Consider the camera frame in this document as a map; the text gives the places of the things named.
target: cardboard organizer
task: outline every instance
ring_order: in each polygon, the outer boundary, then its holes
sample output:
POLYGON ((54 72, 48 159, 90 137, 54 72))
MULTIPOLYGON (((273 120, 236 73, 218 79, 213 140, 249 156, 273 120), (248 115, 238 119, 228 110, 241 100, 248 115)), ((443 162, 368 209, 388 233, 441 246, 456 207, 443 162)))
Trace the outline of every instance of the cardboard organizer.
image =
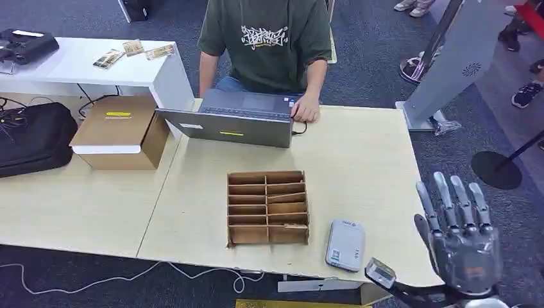
POLYGON ((309 216, 303 171, 229 173, 228 245, 308 244, 309 216))

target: cardboard box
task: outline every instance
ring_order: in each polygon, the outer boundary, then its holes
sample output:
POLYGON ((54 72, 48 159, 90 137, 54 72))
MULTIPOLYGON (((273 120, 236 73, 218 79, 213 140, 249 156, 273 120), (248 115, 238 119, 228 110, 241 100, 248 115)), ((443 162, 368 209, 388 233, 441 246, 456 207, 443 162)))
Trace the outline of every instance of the cardboard box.
POLYGON ((70 146, 98 170, 153 170, 169 129, 145 96, 115 96, 96 102, 70 146))
POLYGON ((227 175, 228 246, 308 244, 310 222, 303 171, 227 175))

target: light wood tabletop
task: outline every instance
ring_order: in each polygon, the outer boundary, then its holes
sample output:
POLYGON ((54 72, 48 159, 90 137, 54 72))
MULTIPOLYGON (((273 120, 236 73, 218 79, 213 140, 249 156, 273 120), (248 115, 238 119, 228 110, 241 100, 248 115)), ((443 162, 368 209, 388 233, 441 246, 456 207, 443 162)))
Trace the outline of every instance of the light wood tabletop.
POLYGON ((137 257, 368 282, 363 271, 325 263, 330 224, 341 218, 366 229, 363 264, 376 257, 400 282, 440 283, 413 223, 423 213, 415 189, 420 175, 402 111, 321 110, 319 123, 286 150, 183 136, 137 257), (226 174, 290 169, 305 171, 309 244, 227 248, 226 174))

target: yellow mat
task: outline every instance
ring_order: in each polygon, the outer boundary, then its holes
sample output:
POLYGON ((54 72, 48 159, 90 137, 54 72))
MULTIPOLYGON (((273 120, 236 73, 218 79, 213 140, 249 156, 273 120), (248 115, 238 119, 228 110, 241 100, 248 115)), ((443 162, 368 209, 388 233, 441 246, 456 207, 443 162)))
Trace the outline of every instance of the yellow mat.
POLYGON ((236 308, 372 308, 372 306, 283 302, 279 300, 236 300, 236 308))

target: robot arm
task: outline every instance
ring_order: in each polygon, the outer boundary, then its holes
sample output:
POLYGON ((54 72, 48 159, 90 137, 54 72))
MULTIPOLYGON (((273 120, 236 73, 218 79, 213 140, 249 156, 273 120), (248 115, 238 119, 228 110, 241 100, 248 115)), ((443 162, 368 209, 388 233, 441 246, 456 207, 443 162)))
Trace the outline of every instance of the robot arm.
MULTIPOLYGON (((475 200, 471 202, 458 176, 450 178, 454 198, 442 173, 434 173, 434 181, 441 197, 445 227, 441 227, 427 188, 421 182, 416 189, 425 217, 415 215, 414 222, 429 251, 432 267, 445 285, 411 287, 395 282, 393 269, 374 258, 365 269, 366 276, 411 307, 446 307, 496 296, 494 285, 502 274, 502 259, 498 232, 491 225, 489 207, 480 187, 476 183, 469 185, 475 200)), ((500 300, 496 301, 495 307, 505 307, 500 300)))

